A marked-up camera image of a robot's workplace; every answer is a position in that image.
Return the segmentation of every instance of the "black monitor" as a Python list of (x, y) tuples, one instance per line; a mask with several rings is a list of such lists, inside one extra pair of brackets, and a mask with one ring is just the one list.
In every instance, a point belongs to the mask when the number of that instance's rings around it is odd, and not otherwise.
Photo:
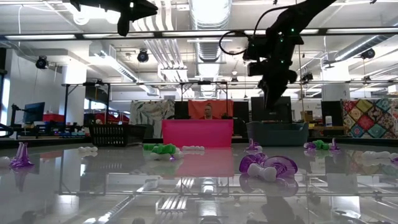
[(25, 105), (24, 123), (43, 121), (44, 102)]
[(283, 123), (292, 122), (292, 102), (289, 96), (282, 96), (273, 108), (264, 109), (264, 99), (251, 98), (251, 116), (253, 121), (277, 121)]

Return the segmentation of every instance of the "colorful quilt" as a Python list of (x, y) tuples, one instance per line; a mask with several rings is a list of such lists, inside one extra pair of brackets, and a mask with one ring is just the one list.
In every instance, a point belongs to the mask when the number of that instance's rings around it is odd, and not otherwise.
[(344, 125), (353, 138), (398, 137), (398, 101), (380, 100), (342, 101)]

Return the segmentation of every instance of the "man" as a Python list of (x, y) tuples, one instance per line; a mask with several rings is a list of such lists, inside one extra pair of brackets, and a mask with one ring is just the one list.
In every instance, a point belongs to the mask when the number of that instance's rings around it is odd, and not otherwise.
[(213, 107), (211, 106), (211, 104), (208, 103), (205, 106), (205, 115), (203, 117), (201, 117), (200, 119), (218, 119), (213, 116)]

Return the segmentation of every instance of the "glass table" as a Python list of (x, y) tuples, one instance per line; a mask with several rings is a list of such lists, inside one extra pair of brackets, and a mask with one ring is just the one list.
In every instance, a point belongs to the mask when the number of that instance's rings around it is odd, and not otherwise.
[[(34, 168), (1, 169), (0, 223), (397, 223), (398, 170), (364, 165), (364, 151), (306, 156), (302, 147), (264, 147), (298, 165), (294, 178), (267, 183), (239, 172), (247, 144), (151, 161), (142, 147), (29, 149)], [(12, 157), (16, 150), (1, 151)]]

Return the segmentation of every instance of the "pink panel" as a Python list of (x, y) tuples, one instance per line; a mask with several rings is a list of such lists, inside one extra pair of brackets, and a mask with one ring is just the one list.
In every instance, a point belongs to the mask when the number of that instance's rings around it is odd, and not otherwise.
[(233, 120), (163, 120), (162, 131), (164, 144), (231, 147)]

